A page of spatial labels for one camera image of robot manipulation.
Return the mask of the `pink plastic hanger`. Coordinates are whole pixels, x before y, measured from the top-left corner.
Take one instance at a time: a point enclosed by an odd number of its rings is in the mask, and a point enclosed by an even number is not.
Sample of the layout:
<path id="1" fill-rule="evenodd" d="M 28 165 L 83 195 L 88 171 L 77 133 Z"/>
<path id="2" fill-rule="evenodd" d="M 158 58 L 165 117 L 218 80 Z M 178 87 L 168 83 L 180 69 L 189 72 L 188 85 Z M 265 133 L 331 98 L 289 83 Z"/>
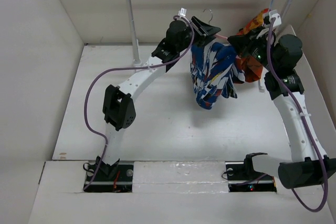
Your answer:
<path id="1" fill-rule="evenodd" d="M 210 18 L 208 19 L 208 24 L 210 25 L 211 24 L 211 21 L 213 20 L 213 12 L 210 8 L 205 8 L 203 9 L 202 11 L 203 13 L 207 13 L 209 12 L 210 13 Z M 218 41 L 218 42 L 221 42 L 223 45 L 225 46 L 230 46 L 231 44 L 229 43 L 228 41 L 228 37 L 226 36 L 223 36 L 221 34 L 216 34 L 214 35 L 215 39 Z"/>

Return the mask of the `blue white red patterned trousers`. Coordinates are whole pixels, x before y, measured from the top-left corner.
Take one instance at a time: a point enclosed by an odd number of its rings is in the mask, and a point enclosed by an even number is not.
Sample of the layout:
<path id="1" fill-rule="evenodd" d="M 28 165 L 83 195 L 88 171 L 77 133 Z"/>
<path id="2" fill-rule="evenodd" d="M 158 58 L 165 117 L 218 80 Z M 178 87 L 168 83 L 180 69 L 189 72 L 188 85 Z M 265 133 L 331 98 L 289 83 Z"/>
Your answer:
<path id="1" fill-rule="evenodd" d="M 193 45 L 191 53 L 190 72 L 197 104 L 210 110 L 220 96 L 236 99 L 235 84 L 245 82 L 245 73 L 234 47 L 212 41 L 203 47 Z"/>

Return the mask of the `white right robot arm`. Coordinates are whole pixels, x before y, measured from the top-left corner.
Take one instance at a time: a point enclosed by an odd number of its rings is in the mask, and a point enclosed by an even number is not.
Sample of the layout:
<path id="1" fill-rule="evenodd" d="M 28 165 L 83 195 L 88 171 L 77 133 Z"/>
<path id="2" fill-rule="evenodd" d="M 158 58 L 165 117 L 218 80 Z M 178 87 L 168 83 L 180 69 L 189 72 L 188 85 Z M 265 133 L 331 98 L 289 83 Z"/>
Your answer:
<path id="1" fill-rule="evenodd" d="M 302 41 L 293 34 L 279 38 L 259 36 L 257 30 L 231 36 L 229 42 L 243 55 L 251 55 L 267 69 L 265 86 L 285 127 L 291 159 L 251 153 L 244 160 L 243 173 L 254 179 L 261 173 L 276 176 L 286 189 L 328 186 L 335 174 L 335 159 L 329 158 L 314 133 L 306 109 L 304 88 L 295 67 L 301 59 Z"/>

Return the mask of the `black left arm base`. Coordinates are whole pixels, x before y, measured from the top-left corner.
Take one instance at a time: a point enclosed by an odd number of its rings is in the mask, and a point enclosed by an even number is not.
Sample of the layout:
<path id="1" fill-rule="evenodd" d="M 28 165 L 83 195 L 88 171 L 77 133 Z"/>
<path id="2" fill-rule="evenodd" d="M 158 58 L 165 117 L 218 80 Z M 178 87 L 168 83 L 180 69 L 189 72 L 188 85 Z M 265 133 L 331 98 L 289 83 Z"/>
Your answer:
<path id="1" fill-rule="evenodd" d="M 113 165 L 101 163 L 94 180 L 93 174 L 99 158 L 94 164 L 84 163 L 86 178 L 83 191 L 86 193 L 131 193 L 133 185 L 134 162 L 118 161 Z"/>

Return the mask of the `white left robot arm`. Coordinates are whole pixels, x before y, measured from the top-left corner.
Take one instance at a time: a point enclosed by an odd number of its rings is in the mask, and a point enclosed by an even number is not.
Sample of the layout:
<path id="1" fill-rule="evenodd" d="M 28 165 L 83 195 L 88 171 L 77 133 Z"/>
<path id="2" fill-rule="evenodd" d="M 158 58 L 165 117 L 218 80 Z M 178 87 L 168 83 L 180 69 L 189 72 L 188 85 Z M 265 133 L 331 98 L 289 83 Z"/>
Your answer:
<path id="1" fill-rule="evenodd" d="M 133 67 L 135 72 L 129 79 L 118 86 L 109 85 L 104 93 L 102 112 L 104 121 L 112 129 L 105 133 L 94 130 L 85 115 L 85 124 L 89 131 L 104 139 L 101 156 L 98 156 L 93 168 L 94 174 L 99 173 L 105 180 L 112 180 L 117 175 L 119 158 L 113 157 L 113 162 L 106 162 L 110 144 L 122 140 L 124 130 L 135 120 L 134 102 L 139 95 L 158 77 L 167 73 L 193 46 L 203 47 L 210 44 L 221 31 L 219 27 L 202 22 L 195 16 L 190 20 L 182 15 L 174 16 L 169 24 L 165 37 L 151 53 L 145 65 Z"/>

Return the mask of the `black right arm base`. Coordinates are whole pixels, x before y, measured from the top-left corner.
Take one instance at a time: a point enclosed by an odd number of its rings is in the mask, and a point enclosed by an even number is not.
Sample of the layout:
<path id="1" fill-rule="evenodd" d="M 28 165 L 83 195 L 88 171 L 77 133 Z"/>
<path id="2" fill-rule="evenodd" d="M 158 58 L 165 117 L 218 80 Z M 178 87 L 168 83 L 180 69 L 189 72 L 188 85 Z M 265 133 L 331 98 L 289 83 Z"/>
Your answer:
<path id="1" fill-rule="evenodd" d="M 222 179 L 227 181 L 230 193 L 277 192 L 272 176 L 255 171 L 248 172 L 243 161 L 225 162 Z"/>

